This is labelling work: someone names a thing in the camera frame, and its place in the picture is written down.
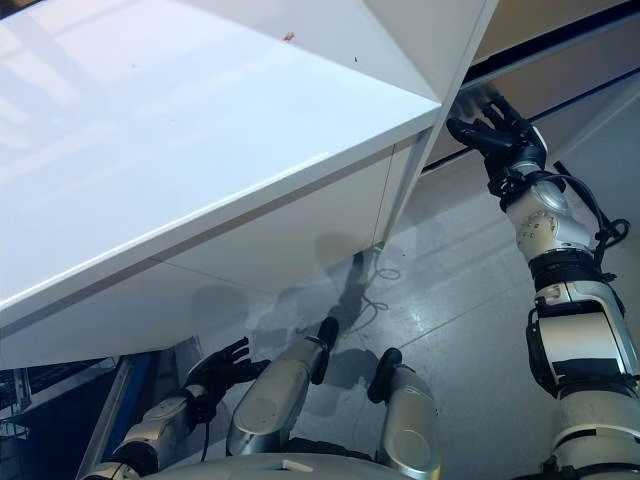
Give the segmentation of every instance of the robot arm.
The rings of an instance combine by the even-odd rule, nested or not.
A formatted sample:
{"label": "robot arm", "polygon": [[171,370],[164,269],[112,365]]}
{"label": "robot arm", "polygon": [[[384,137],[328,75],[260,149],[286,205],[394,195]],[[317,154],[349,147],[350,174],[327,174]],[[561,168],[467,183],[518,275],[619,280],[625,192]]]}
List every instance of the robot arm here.
{"label": "robot arm", "polygon": [[83,480],[136,479],[175,462],[179,442],[197,424],[213,419],[226,391],[236,383],[255,380],[268,366],[268,360],[240,360],[249,353],[248,343],[245,337],[196,364],[185,386],[147,411],[109,460],[96,465]]}
{"label": "robot arm", "polygon": [[[571,469],[576,475],[571,478],[637,472],[640,366],[622,304],[601,269],[606,242],[616,232],[603,225],[586,185],[545,170],[542,137],[504,98],[495,97],[482,112],[494,128],[480,119],[470,124],[455,118],[447,127],[484,156],[489,191],[500,198],[535,283],[526,329],[529,363],[535,380],[561,408],[547,474],[561,467]],[[589,248],[589,229],[569,210],[565,182],[591,200],[600,228],[595,251]]]}

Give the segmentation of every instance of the gray tile floor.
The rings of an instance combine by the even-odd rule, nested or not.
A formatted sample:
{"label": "gray tile floor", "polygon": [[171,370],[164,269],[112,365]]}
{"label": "gray tile floor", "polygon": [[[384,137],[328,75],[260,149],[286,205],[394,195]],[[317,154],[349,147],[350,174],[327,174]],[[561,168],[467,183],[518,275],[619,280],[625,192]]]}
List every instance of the gray tile floor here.
{"label": "gray tile floor", "polygon": [[[485,183],[478,159],[422,178],[383,250],[252,306],[244,321],[201,334],[201,349],[215,351],[247,334],[254,358],[273,358],[315,333],[330,311],[342,333],[294,435],[373,454],[384,406],[368,402],[366,388],[377,358],[396,346],[438,403],[442,478],[498,480],[537,471],[549,454],[556,404],[529,373],[524,328],[534,288]],[[628,311],[638,312],[640,255],[625,248],[612,249],[606,266],[621,277],[616,288]],[[637,341],[640,329],[629,317]],[[230,415],[245,390],[234,387],[219,408],[210,459],[224,454]]]}

